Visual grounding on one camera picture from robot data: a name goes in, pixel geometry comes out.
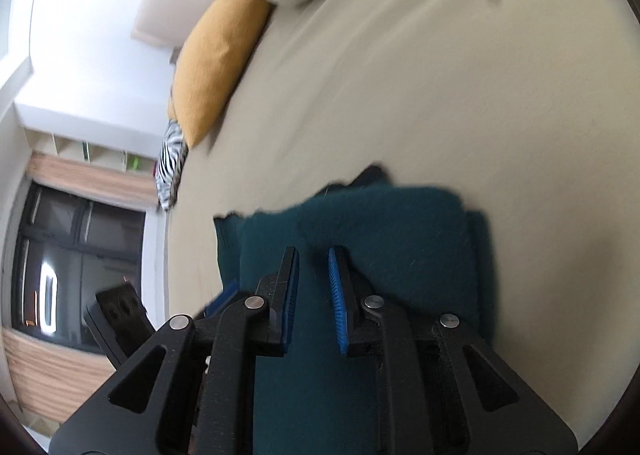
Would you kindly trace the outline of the zebra print cushion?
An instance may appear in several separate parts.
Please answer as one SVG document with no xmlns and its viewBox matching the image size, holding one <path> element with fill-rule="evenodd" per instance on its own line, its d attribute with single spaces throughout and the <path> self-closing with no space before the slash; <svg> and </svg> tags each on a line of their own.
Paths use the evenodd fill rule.
<svg viewBox="0 0 640 455">
<path fill-rule="evenodd" d="M 158 203 L 166 212 L 175 206 L 182 170 L 188 154 L 189 147 L 186 145 L 179 123 L 170 119 L 154 170 Z"/>
</svg>

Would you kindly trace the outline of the mustard yellow cushion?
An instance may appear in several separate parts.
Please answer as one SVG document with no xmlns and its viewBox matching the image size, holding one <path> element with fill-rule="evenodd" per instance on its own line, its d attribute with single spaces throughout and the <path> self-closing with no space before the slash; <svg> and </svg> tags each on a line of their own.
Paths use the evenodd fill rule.
<svg viewBox="0 0 640 455">
<path fill-rule="evenodd" d="M 272 4 L 266 0 L 215 0 L 179 54 L 168 102 L 190 148 L 213 128 L 254 52 Z"/>
</svg>

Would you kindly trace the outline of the beige upholstered headboard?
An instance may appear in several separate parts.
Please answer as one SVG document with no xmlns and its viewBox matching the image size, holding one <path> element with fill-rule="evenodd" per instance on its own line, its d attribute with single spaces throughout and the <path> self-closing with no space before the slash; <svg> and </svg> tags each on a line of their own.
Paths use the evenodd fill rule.
<svg viewBox="0 0 640 455">
<path fill-rule="evenodd" d="M 156 48 L 180 48 L 214 0 L 142 0 L 131 37 Z"/>
</svg>

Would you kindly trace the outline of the beige bed sheet mattress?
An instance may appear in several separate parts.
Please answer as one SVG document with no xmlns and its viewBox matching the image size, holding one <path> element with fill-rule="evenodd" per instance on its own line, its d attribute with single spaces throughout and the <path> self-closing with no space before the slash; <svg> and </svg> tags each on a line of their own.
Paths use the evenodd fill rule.
<svg viewBox="0 0 640 455">
<path fill-rule="evenodd" d="M 627 0 L 278 8 L 169 215 L 170 313 L 221 288 L 213 219 L 381 163 L 488 216 L 499 354 L 586 443 L 639 363 L 639 24 Z"/>
</svg>

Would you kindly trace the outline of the white wall shelf unit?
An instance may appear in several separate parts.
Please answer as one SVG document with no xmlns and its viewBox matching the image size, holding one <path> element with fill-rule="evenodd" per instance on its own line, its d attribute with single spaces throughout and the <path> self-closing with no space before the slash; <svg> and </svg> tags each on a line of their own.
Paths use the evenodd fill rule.
<svg viewBox="0 0 640 455">
<path fill-rule="evenodd" d="M 155 172 L 158 152 L 143 155 L 37 130 L 25 129 L 24 133 L 33 152 L 120 172 L 148 175 Z"/>
</svg>

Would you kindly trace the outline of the dark green knit sweater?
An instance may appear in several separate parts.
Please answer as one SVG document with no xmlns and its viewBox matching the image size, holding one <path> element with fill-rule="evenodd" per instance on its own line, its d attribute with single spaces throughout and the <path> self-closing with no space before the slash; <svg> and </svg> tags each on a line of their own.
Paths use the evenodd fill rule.
<svg viewBox="0 0 640 455">
<path fill-rule="evenodd" d="M 280 212 L 231 213 L 214 221 L 225 284 L 251 293 L 277 271 L 286 247 L 299 254 L 293 338 L 285 357 L 256 363 L 258 454 L 372 454 L 376 374 L 370 357 L 338 349 L 329 250 L 346 248 L 382 295 L 420 312 L 451 312 L 485 339 L 495 330 L 495 275 L 488 223 L 457 195 L 395 186 L 378 166 L 330 184 Z"/>
</svg>

